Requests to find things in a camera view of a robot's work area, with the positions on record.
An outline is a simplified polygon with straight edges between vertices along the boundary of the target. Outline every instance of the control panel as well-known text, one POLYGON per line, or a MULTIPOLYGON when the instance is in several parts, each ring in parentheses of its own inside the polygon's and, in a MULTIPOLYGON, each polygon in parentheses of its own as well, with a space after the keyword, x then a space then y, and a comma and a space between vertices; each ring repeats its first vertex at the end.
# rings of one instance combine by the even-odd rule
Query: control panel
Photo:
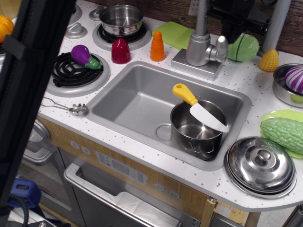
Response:
POLYGON ((95 151, 95 154, 98 158, 98 161, 114 170, 119 171, 120 173, 136 180, 137 182, 146 185, 147 176, 143 173, 138 172, 137 170, 107 156, 98 151, 95 151))

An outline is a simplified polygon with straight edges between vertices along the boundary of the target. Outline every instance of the oven window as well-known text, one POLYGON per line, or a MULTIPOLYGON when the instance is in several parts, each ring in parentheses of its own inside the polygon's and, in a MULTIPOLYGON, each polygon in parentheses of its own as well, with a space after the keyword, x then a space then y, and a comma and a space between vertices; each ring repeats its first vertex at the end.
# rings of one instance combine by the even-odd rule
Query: oven window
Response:
POLYGON ((17 177, 35 182, 41 191, 71 207, 60 175, 52 163, 35 166, 22 160, 17 177))

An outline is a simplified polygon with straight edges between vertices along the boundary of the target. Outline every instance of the blue object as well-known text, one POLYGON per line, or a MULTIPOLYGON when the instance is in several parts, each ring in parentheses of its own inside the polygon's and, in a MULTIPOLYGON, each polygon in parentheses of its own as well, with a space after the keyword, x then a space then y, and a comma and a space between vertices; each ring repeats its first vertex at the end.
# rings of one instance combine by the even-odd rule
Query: blue object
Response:
MULTIPOLYGON (((38 206, 42 195, 35 182, 24 179, 15 179, 10 194, 24 199, 27 207, 29 208, 38 206)), ((8 205, 12 207, 21 207, 18 202, 12 199, 9 199, 8 205)))

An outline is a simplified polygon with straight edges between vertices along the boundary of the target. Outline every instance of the pot lid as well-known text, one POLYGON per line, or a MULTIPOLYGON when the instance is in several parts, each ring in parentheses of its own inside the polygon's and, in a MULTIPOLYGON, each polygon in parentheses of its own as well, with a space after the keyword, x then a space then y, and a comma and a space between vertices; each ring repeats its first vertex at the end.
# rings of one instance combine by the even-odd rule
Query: pot lid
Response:
POLYGON ((225 155, 224 166, 238 187, 262 198, 286 195, 296 182, 294 163, 287 151, 262 137, 235 142, 225 155))

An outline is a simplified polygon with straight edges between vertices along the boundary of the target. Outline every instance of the metal tongs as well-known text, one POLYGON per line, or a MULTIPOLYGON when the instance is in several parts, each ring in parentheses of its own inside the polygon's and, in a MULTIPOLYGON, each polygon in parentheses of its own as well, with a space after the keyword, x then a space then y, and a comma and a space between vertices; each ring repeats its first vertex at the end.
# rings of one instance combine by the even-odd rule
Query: metal tongs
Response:
POLYGON ((57 108, 60 108, 60 109, 63 109, 63 110, 69 110, 74 115, 83 115, 89 110, 88 107, 85 104, 83 104, 83 105, 79 104, 78 106, 76 104, 73 104, 72 108, 68 108, 64 105, 56 103, 54 100, 52 100, 50 98, 47 98, 47 97, 43 97, 43 98, 50 100, 53 104, 52 105, 41 104, 41 106, 57 107, 57 108))

